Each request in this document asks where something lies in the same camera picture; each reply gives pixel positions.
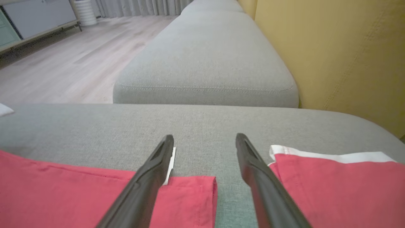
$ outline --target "ribbed white vase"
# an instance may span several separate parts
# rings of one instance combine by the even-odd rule
[[[94,16],[91,0],[76,0],[77,13],[79,14],[80,24],[82,26],[90,26],[97,24],[96,16]]]

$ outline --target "sofa seat cushion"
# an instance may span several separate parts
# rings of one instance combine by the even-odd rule
[[[293,77],[245,13],[180,15],[122,71],[114,103],[298,107]]]
[[[77,166],[137,170],[166,134],[174,176],[216,176],[215,226],[257,227],[241,178],[235,137],[246,134],[265,162],[270,145],[315,153],[383,151],[405,162],[405,144],[383,128],[337,112],[204,105],[11,105],[0,118],[0,150]]]
[[[234,11],[243,13],[236,0],[194,0],[184,8],[181,14],[201,11]]]

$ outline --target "yellow cushion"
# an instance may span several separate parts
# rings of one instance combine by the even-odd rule
[[[257,0],[238,0],[238,2],[245,13],[247,13],[254,20]]]
[[[303,108],[405,134],[405,1],[258,0],[255,21],[294,76]]]

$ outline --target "white strip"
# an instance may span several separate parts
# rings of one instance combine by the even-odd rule
[[[176,147],[173,147],[172,157],[170,157],[169,162],[169,169],[167,170],[166,180],[164,181],[163,185],[167,185],[169,183],[169,176],[175,165],[175,156],[176,156]]]
[[[0,103],[0,117],[14,113],[14,110]]]
[[[290,155],[297,155],[300,157],[313,157],[313,158],[323,158],[329,159],[333,161],[337,161],[340,163],[356,163],[356,162],[365,162],[365,161],[372,161],[372,162],[388,162],[394,161],[392,158],[385,155],[383,152],[361,152],[361,153],[352,153],[352,154],[345,154],[345,155],[326,155],[326,154],[318,154],[312,152],[305,152],[299,151],[294,148],[280,146],[280,145],[271,145],[270,148],[270,157],[273,160],[275,159],[275,154],[290,154]]]

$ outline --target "curtain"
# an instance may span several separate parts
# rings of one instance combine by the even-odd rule
[[[193,0],[97,0],[103,17],[180,15]]]

